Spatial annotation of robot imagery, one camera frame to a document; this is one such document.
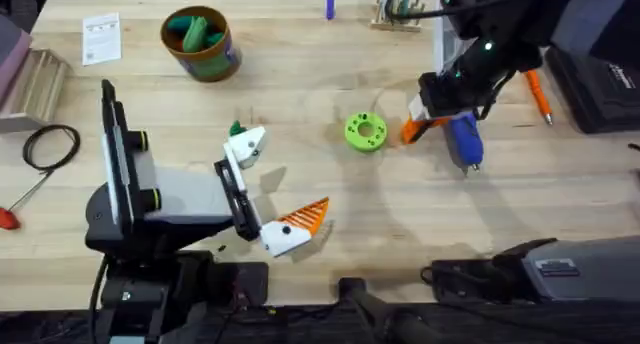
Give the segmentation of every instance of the screwdriver handle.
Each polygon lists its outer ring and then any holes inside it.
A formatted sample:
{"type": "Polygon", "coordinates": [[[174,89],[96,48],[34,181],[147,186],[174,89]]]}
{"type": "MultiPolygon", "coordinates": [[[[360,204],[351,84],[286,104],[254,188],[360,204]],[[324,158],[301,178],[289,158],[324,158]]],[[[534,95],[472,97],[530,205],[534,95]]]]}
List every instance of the screwdriver handle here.
{"type": "Polygon", "coordinates": [[[0,208],[0,228],[14,230],[20,228],[20,222],[13,212],[0,208]]]}
{"type": "Polygon", "coordinates": [[[464,113],[451,119],[449,126],[462,164],[477,168],[482,163],[484,148],[476,118],[472,113],[464,113]]]}

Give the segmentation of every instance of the paper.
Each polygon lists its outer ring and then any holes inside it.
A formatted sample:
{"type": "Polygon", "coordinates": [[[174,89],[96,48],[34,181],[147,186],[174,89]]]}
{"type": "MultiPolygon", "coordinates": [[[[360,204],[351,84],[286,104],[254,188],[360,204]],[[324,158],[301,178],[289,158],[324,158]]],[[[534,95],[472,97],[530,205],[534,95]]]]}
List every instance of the paper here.
{"type": "Polygon", "coordinates": [[[120,16],[111,13],[82,20],[82,65],[122,58],[120,16]]]}

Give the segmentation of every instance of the label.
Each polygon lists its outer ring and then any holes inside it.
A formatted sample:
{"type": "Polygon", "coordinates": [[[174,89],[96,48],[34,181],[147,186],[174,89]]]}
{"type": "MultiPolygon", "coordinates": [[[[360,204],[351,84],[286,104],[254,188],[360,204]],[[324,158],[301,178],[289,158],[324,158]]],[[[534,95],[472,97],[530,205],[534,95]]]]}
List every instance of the label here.
{"type": "Polygon", "coordinates": [[[608,64],[609,71],[611,72],[613,79],[619,83],[619,86],[625,89],[635,89],[636,84],[626,69],[623,69],[615,64],[608,64]]]}
{"type": "Polygon", "coordinates": [[[82,20],[82,65],[122,58],[120,15],[112,13],[82,20]]]}
{"type": "Polygon", "coordinates": [[[580,271],[571,259],[544,259],[535,261],[536,268],[545,277],[580,276],[580,271]]]}
{"type": "Polygon", "coordinates": [[[228,36],[224,42],[224,51],[221,51],[218,55],[203,60],[179,59],[178,61],[194,77],[209,78],[219,75],[236,65],[238,59],[236,50],[231,43],[231,37],[228,36]]]}

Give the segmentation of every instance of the pen holder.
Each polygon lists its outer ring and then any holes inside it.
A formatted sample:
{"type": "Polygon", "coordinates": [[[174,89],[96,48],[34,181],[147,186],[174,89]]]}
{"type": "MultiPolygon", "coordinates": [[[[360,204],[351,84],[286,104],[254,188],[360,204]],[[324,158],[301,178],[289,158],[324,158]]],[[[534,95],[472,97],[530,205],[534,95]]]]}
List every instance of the pen holder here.
{"type": "Polygon", "coordinates": [[[161,38],[167,50],[191,76],[201,82],[215,82],[230,77],[238,70],[241,53],[234,47],[231,31],[225,17],[215,9],[205,6],[193,6],[180,9],[171,14],[162,24],[161,38]],[[169,30],[169,22],[180,16],[204,17],[209,25],[214,25],[223,33],[223,37],[210,48],[196,53],[182,51],[182,38],[169,30]]]}

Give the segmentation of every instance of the green ring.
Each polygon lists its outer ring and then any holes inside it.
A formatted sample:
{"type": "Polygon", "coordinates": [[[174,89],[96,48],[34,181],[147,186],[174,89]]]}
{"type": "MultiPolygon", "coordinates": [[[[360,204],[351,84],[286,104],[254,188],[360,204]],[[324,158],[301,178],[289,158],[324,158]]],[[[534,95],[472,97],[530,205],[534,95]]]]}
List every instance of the green ring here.
{"type": "Polygon", "coordinates": [[[387,124],[375,113],[356,113],[347,119],[344,125],[344,137],[347,142],[360,151],[374,151],[380,149],[387,139],[387,124]],[[365,137],[360,135],[361,125],[371,125],[373,134],[365,137]]]}

